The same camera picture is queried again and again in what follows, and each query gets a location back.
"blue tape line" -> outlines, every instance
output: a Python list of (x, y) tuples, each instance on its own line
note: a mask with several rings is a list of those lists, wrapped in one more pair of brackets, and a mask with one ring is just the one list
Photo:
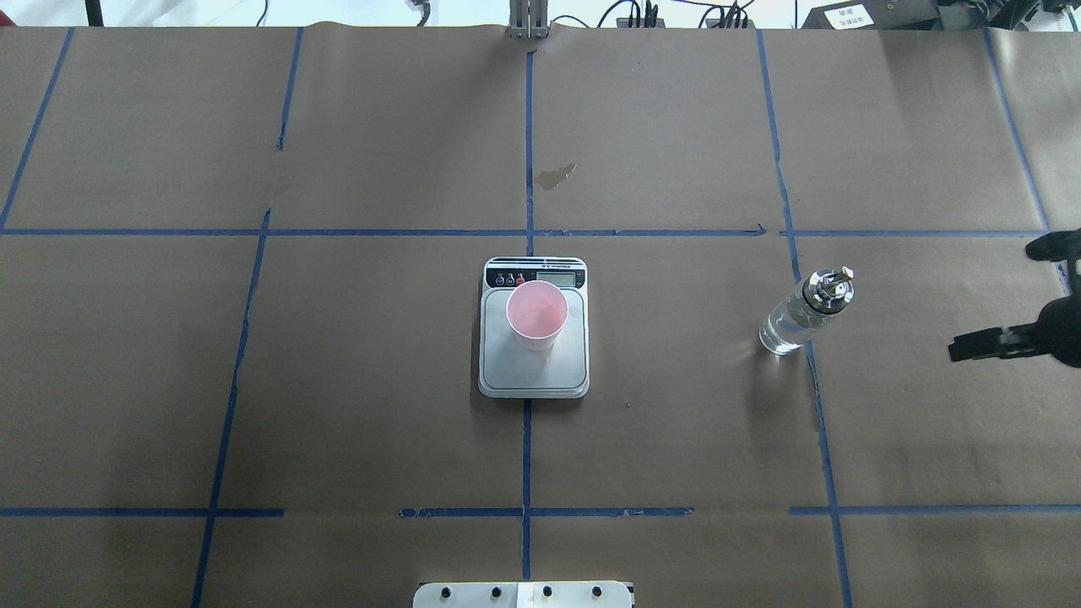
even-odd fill
[[(1081, 504), (931, 504), (841, 506), (841, 515), (965, 515), (965, 514), (1041, 514), (1081, 513)], [(825, 506), (793, 506), (789, 515), (797, 517), (829, 515)]]
[[(209, 508), (0, 507), (0, 517), (206, 517)], [(284, 517), (283, 508), (228, 508), (217, 517)]]
[(785, 232), (788, 238), (788, 249), (791, 256), (792, 275), (799, 281), (800, 261), (796, 253), (796, 237), (791, 232), (796, 229), (792, 223), (792, 208), (788, 199), (788, 184), (785, 183), (785, 173), (780, 169), (780, 135), (777, 133), (777, 111), (773, 105), (773, 84), (770, 83), (770, 62), (765, 56), (765, 37), (761, 29), (756, 30), (758, 35), (758, 60), (762, 65), (762, 87), (765, 90), (765, 109), (770, 118), (770, 136), (773, 141), (773, 163), (777, 171), (777, 187), (780, 189), (780, 201), (784, 203)]
[(398, 514), (402, 519), (414, 517), (454, 518), (454, 517), (521, 517), (522, 510), (509, 508), (403, 508)]
[[(770, 65), (765, 53), (765, 38), (761, 29), (758, 35), (758, 55), (762, 64), (762, 85), (765, 89), (765, 107), (770, 117), (770, 133), (773, 136), (773, 158), (777, 169), (777, 186), (780, 188), (780, 199), (784, 202), (786, 238), (788, 254), (791, 257), (792, 276), (796, 282), (802, 278), (800, 273), (799, 250), (793, 236), (796, 226), (792, 221), (792, 210), (788, 198), (788, 186), (780, 167), (780, 136), (777, 133), (777, 114), (773, 105), (773, 85), (770, 83)], [(837, 554), (837, 570), (841, 583), (841, 597), (845, 608), (852, 608), (852, 589), (849, 584), (849, 564), (844, 555), (844, 539), (841, 534), (841, 516), (837, 510), (837, 490), (833, 487), (833, 465), (829, 455), (829, 437), (826, 433), (826, 415), (822, 407), (822, 391), (818, 384), (818, 367), (814, 360), (814, 348), (806, 345), (808, 365), (811, 367), (811, 379), (814, 384), (814, 407), (818, 415), (818, 449), (822, 452), (822, 468), (826, 479), (826, 495), (829, 499), (829, 518), (833, 529), (833, 550)]]
[(214, 467), (214, 486), (211, 489), (210, 511), (206, 527), (203, 529), (203, 544), (199, 553), (199, 567), (196, 570), (196, 584), (191, 592), (191, 608), (198, 608), (202, 600), (203, 581), (206, 579), (206, 564), (210, 559), (210, 546), (214, 538), (214, 512), (222, 495), (222, 480), (225, 477), (225, 459), (229, 452), (229, 437), (232, 434), (232, 418), (237, 411), (237, 396), (240, 392), (240, 366), (244, 362), (248, 348), (248, 333), (251, 327), (252, 300), (259, 283), (259, 272), (263, 269), (263, 251), (266, 248), (267, 230), (270, 227), (270, 210), (263, 215), (263, 226), (259, 229), (259, 242), (255, 248), (255, 262), (252, 264), (252, 278), (248, 285), (248, 300), (244, 303), (244, 318), (240, 328), (240, 341), (237, 345), (237, 358), (232, 365), (232, 382), (229, 385), (229, 401), (225, 409), (225, 423), (222, 425), (222, 442), (217, 450), (217, 464)]
[(837, 569), (841, 579), (841, 596), (845, 608), (852, 608), (852, 587), (849, 584), (849, 561), (844, 554), (844, 537), (841, 534), (841, 513), (837, 505), (837, 487), (833, 485), (833, 463), (829, 452), (829, 435), (826, 433), (826, 414), (822, 407), (822, 386), (818, 384), (818, 366), (814, 360), (814, 345), (806, 344), (808, 364), (811, 366), (811, 383), (814, 387), (814, 409), (818, 415), (818, 450), (822, 453), (822, 470), (826, 478), (826, 499), (829, 501), (829, 519), (833, 528), (833, 550), (837, 554)]
[(533, 514), (533, 399), (522, 402), (522, 580), (533, 578), (530, 517)]
[(525, 255), (533, 255), (533, 53), (525, 53)]
[(203, 543), (199, 550), (199, 567), (196, 569), (196, 584), (191, 590), (191, 608), (199, 608), (202, 603), (202, 587), (206, 580), (206, 561), (210, 558), (210, 542), (214, 537), (214, 517), (208, 517), (203, 524)]
[(570, 229), (535, 230), (543, 237), (760, 237), (768, 230), (762, 224), (755, 229), (668, 230), (668, 229)]
[(690, 506), (657, 506), (631, 508), (558, 508), (532, 510), (533, 517), (686, 517), (694, 513)]
[[(10, 236), (254, 237), (252, 228), (3, 228)], [(517, 229), (275, 228), (271, 237), (520, 237)]]
[(218, 508), (214, 517), (281, 518), (284, 508)]
[[(758, 237), (765, 226), (756, 229), (668, 230), (668, 229), (569, 229), (534, 230), (545, 237)], [(145, 237), (254, 237), (254, 228), (3, 228), (10, 236), (145, 236)], [(529, 230), (516, 228), (272, 228), (271, 237), (522, 237)]]
[(1025, 145), (1020, 142), (1020, 134), (1017, 132), (1017, 124), (1014, 122), (1013, 110), (1010, 109), (1010, 101), (1006, 98), (1006, 90), (1002, 85), (1002, 76), (999, 72), (999, 60), (995, 54), (995, 43), (991, 41), (991, 30), (986, 27), (984, 28), (984, 42), (987, 44), (987, 56), (991, 61), (995, 89), (999, 92), (999, 102), (1002, 103), (1002, 110), (1006, 115), (1010, 135), (1013, 136), (1014, 147), (1017, 148), (1017, 156), (1020, 157), (1020, 166), (1025, 172), (1025, 181), (1028, 182), (1028, 190), (1032, 194), (1032, 200), (1036, 201), (1036, 211), (1040, 216), (1040, 225), (1043, 226), (1044, 232), (1049, 232), (1051, 230), (1051, 224), (1047, 222), (1047, 213), (1043, 208), (1043, 198), (1040, 197), (1040, 190), (1036, 187), (1036, 180), (1032, 177), (1032, 168), (1028, 163), (1028, 155), (1025, 154)]
[(8, 215), (11, 213), (11, 206), (15, 202), (15, 193), (18, 191), (18, 184), (23, 181), (23, 171), (26, 170), (26, 163), (30, 160), (30, 149), (34, 148), (34, 141), (38, 138), (38, 129), (41, 128), (41, 120), (45, 117), (45, 109), (49, 107), (49, 100), (53, 96), (53, 90), (56, 89), (56, 80), (61, 77), (61, 68), (64, 66), (64, 60), (67, 57), (68, 48), (71, 47), (71, 37), (75, 35), (75, 28), (69, 27), (67, 36), (64, 37), (64, 45), (61, 47), (61, 54), (56, 57), (56, 65), (53, 67), (53, 76), (49, 79), (49, 87), (45, 88), (45, 94), (41, 98), (41, 105), (38, 107), (38, 116), (34, 119), (34, 127), (30, 128), (30, 135), (26, 138), (26, 146), (23, 147), (23, 157), (18, 159), (18, 167), (15, 169), (15, 177), (11, 181), (11, 188), (8, 190), (8, 199), (3, 203), (3, 211), (0, 211), (0, 228), (3, 228), (8, 223)]
[[(455, 517), (522, 517), (524, 508), (403, 508), (398, 513), (402, 519), (413, 518), (455, 518)], [(694, 513), (693, 506), (646, 506), (629, 508), (590, 508), (590, 507), (531, 507), (532, 517), (686, 517)]]
[(296, 64), (301, 61), (301, 41), (304, 40), (304, 28), (296, 28), (296, 41), (293, 42), (293, 63), (289, 67), (289, 84), (285, 87), (285, 103), (281, 106), (281, 132), (278, 133), (278, 149), (285, 146), (285, 124), (289, 123), (289, 107), (293, 103), (293, 84), (296, 82)]
[(792, 237), (1035, 238), (1041, 230), (782, 230)]
[(253, 237), (254, 229), (231, 228), (3, 228), (8, 236), (105, 236), (105, 237)]
[(409, 228), (276, 228), (272, 237), (520, 237), (525, 230), (516, 229), (409, 229)]

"bottle cap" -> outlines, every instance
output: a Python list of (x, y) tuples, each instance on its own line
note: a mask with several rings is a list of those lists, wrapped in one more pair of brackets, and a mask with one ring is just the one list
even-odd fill
[(815, 310), (824, 315), (836, 315), (856, 294), (856, 288), (852, 285), (854, 278), (856, 273), (848, 266), (841, 266), (840, 270), (815, 270), (803, 281), (803, 299)]

